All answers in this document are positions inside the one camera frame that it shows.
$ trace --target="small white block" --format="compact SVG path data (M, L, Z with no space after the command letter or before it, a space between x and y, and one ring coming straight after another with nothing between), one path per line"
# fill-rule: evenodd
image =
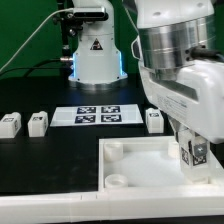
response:
M44 137L48 128L47 113L41 111L34 113L28 122L28 130L30 137Z
M145 115L146 125L150 134L164 132L164 119L160 110L150 108L146 110Z
M19 113L6 114L0 121L0 138L15 138L21 128Z

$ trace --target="warning label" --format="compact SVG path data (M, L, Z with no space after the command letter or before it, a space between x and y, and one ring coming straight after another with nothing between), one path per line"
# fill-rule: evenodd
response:
M187 103L174 97L157 95L158 106L164 112L172 115L180 122L185 122L187 117Z
M95 42L93 43L93 46L91 47L90 50L92 50L92 51L102 51L103 50L98 39L95 40Z

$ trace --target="green background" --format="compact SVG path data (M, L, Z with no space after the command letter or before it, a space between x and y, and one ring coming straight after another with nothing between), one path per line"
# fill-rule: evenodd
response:
M124 70L129 74L136 73L138 72L137 61L132 57L130 45L137 34L131 26L121 2L121 0L111 0L115 9L116 46L122 51ZM0 1L0 67L8 61L39 24L56 10L56 0ZM224 5L216 7L217 48L222 52L224 52L223 27ZM32 67L42 60L60 56L60 28L49 21L7 69ZM23 74L24 71L16 71L5 77ZM56 74L58 74L57 70L33 73L33 75Z

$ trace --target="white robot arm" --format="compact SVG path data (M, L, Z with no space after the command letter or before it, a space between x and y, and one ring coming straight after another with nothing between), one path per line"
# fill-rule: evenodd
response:
M192 51L214 48L212 2L123 3L138 14L132 48L145 94L170 117L183 173L192 182L208 182L210 142L224 142L224 64L195 60Z
M73 54L72 87L104 90L125 83L122 55L115 46L114 9L108 0L72 0L70 22L82 27Z

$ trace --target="marker sheet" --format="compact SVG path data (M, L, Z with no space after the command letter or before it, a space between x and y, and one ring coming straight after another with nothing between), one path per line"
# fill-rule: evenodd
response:
M58 107L51 127L140 123L143 120L136 104Z

